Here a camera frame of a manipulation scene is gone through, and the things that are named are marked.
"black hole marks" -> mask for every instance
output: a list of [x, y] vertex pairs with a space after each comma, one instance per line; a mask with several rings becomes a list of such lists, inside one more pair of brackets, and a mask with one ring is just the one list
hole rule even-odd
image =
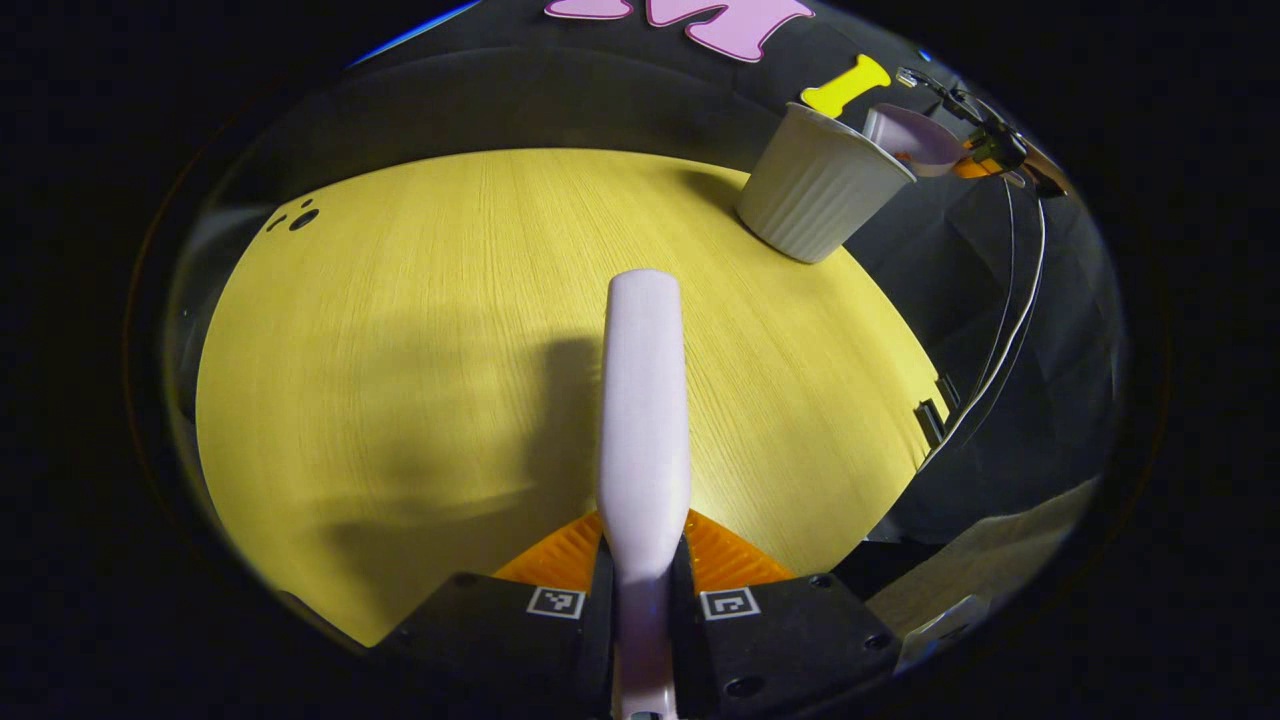
[[310, 223], [311, 220], [316, 219], [316, 215], [319, 215], [319, 214], [320, 214], [320, 210], [316, 210], [315, 208], [307, 210], [306, 213], [302, 213], [301, 215], [298, 215], [297, 220], [293, 220], [292, 223], [289, 223], [289, 231], [292, 232], [292, 231], [302, 228], [302, 225], [305, 225], [305, 224]]

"screw hole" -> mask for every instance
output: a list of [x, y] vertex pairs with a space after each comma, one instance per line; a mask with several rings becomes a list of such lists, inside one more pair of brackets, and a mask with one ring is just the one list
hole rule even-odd
[[310, 223], [311, 220], [316, 219], [316, 215], [319, 215], [319, 214], [320, 214], [320, 210], [316, 210], [315, 208], [307, 210], [306, 213], [302, 213], [301, 215], [298, 215], [297, 220], [293, 220], [292, 223], [289, 223], [289, 229], [291, 231], [296, 231], [296, 229], [301, 228], [302, 225], [305, 225], [305, 224]]
[[748, 675], [745, 678], [735, 678], [724, 685], [724, 694], [728, 697], [736, 697], [739, 700], [751, 697], [764, 688], [764, 678], [759, 675]]

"white plastic piece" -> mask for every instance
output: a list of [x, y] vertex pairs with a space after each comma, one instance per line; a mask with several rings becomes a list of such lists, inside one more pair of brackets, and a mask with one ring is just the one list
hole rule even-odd
[[598, 505], [617, 583], [614, 714], [676, 719], [667, 597], [689, 515], [689, 401], [680, 284], [658, 270], [609, 283]]

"paper cup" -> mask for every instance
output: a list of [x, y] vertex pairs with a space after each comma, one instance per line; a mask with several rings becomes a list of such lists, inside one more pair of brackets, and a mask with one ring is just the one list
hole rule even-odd
[[787, 102], [737, 215], [781, 252], [817, 263], [913, 182], [910, 170], [852, 128]]
[[896, 105], [881, 104], [868, 110], [863, 136], [922, 178], [950, 173], [969, 154], [937, 120]]

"black background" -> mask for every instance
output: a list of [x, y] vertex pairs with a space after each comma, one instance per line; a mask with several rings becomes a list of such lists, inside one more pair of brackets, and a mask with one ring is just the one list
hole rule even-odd
[[[403, 707], [288, 611], [251, 602], [260, 597], [210, 571], [169, 524], [140, 480], [120, 345], [141, 240], [210, 135], [247, 102], [287, 91], [310, 63], [356, 58], [435, 14], [431, 5], [13, 12], [5, 164], [17, 217], [3, 246], [4, 370], [17, 401], [5, 404], [4, 487], [20, 591], [18, 612], [6, 614], [6, 716]], [[1070, 575], [1071, 589], [1032, 589], [989, 633], [899, 683], [874, 710], [1261, 711], [1275, 702], [1262, 685], [1275, 621], [1270, 568], [1251, 556], [1265, 539], [1252, 515], [1266, 503], [1248, 486], [1271, 454], [1258, 404], [1274, 322], [1265, 319], [1268, 233], [1261, 205], [1242, 199], [1249, 170], [1231, 165], [1253, 147], [1231, 126], [1268, 90], [1230, 64], [1248, 67], [1261, 20], [1247, 8], [1179, 18], [1128, 0], [852, 9], [978, 78], [1089, 188], [1126, 299], [1144, 318], [1135, 350], [1148, 374], [1137, 382], [1156, 388], [1165, 369], [1174, 378], [1151, 479], [1132, 506], [1119, 491], [1108, 498], [1115, 512], [1096, 521], [1132, 514], [1108, 544], [1087, 548], [1096, 560]], [[1142, 410], [1161, 415], [1160, 393], [1147, 395]], [[1149, 434], [1124, 442], [1139, 452]]]

